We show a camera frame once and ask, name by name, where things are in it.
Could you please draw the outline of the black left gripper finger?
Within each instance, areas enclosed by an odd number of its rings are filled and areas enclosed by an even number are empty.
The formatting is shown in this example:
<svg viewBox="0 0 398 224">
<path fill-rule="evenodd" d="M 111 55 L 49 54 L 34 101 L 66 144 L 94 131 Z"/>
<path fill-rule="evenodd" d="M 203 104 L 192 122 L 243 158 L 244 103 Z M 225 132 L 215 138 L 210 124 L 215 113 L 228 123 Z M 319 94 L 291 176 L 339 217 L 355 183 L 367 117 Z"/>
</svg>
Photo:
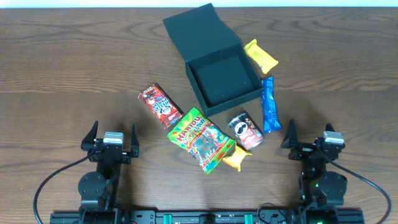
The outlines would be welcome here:
<svg viewBox="0 0 398 224">
<path fill-rule="evenodd" d="M 137 140 L 134 124 L 131 127 L 131 157 L 139 157 L 139 141 Z"/>
<path fill-rule="evenodd" d="M 92 126 L 88 134 L 83 138 L 81 142 L 81 149 L 83 151 L 89 152 L 94 148 L 97 131 L 98 131 L 98 121 L 95 121 L 94 125 Z"/>
</svg>

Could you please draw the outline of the blue Oreo cookie pack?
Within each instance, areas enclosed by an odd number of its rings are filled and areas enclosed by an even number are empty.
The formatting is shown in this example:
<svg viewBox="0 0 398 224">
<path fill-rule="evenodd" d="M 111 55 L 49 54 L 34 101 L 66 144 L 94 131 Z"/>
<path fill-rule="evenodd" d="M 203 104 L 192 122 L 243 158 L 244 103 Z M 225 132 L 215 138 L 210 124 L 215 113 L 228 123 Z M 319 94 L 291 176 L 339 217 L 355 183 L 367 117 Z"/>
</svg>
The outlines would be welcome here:
<svg viewBox="0 0 398 224">
<path fill-rule="evenodd" d="M 269 134 L 273 131 L 279 131 L 282 126 L 277 114 L 277 105 L 274 98 L 274 77 L 262 80 L 264 90 L 261 95 L 261 105 L 263 112 L 263 131 Z"/>
</svg>

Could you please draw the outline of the small Pringles can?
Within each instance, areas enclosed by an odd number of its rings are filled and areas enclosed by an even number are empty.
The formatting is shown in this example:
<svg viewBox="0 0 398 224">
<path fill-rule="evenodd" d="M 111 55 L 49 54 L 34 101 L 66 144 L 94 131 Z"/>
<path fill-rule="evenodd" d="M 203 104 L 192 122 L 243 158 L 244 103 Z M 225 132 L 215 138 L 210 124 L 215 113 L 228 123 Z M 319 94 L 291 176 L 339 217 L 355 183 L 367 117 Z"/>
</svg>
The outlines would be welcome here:
<svg viewBox="0 0 398 224">
<path fill-rule="evenodd" d="M 255 148 L 264 140 L 263 134 L 247 113 L 237 115 L 229 122 L 228 127 L 233 131 L 240 145 L 247 151 Z"/>
</svg>

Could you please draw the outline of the red Hello Panda box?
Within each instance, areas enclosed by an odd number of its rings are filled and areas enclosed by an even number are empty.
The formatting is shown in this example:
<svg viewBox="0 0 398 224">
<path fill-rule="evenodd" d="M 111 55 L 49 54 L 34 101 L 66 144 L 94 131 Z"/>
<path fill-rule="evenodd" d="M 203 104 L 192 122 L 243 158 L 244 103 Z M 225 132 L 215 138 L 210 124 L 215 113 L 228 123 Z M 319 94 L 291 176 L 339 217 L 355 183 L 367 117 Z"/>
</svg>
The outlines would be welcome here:
<svg viewBox="0 0 398 224">
<path fill-rule="evenodd" d="M 178 106 L 157 83 L 140 92 L 138 98 L 152 111 L 164 129 L 171 127 L 183 116 Z"/>
</svg>

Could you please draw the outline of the small yellow snack packet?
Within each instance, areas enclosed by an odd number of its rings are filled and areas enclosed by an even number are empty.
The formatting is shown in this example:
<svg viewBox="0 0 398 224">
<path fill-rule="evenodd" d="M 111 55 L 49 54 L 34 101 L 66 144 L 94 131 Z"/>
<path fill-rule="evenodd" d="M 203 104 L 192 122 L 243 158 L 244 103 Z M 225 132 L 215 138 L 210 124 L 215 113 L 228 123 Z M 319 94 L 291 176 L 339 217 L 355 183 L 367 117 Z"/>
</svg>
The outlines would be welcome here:
<svg viewBox="0 0 398 224">
<path fill-rule="evenodd" d="M 223 162 L 227 165 L 237 169 L 238 172 L 241 172 L 241 163 L 246 156 L 251 156 L 252 153 L 246 151 L 238 145 L 235 145 L 235 150 L 230 156 L 226 156 L 222 158 Z"/>
</svg>

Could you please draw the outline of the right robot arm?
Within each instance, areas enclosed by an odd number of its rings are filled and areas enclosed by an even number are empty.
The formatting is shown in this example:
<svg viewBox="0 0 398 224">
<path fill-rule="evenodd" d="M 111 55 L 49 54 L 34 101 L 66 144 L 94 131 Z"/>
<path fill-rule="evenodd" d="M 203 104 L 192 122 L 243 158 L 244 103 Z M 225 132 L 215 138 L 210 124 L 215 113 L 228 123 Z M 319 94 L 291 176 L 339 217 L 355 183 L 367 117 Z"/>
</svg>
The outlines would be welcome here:
<svg viewBox="0 0 398 224">
<path fill-rule="evenodd" d="M 302 203 L 297 208 L 288 210 L 285 221 L 338 223 L 337 207 L 344 204 L 348 181 L 337 172 L 327 171 L 326 164 L 337 159 L 345 148 L 342 134 L 328 123 L 322 137 L 317 137 L 312 143 L 300 142 L 295 120 L 291 119 L 280 146 L 290 149 L 290 160 L 302 163 L 298 180 Z"/>
</svg>

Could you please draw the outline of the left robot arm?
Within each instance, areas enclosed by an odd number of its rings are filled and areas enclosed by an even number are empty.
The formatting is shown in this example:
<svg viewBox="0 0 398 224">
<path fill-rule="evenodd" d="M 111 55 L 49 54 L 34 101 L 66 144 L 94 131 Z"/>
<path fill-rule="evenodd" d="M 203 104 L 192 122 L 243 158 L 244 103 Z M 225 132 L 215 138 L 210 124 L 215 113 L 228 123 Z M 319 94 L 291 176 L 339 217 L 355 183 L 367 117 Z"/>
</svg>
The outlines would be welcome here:
<svg viewBox="0 0 398 224">
<path fill-rule="evenodd" d="M 107 132 L 103 138 L 97 138 L 97 130 L 95 121 L 81 142 L 81 149 L 87 152 L 90 162 L 96 163 L 96 170 L 86 173 L 78 183 L 81 195 L 78 223 L 130 223 L 131 213 L 116 206 L 116 195 L 121 166 L 139 156 L 135 127 L 131 128 L 130 151 L 123 150 L 123 133 Z"/>
</svg>

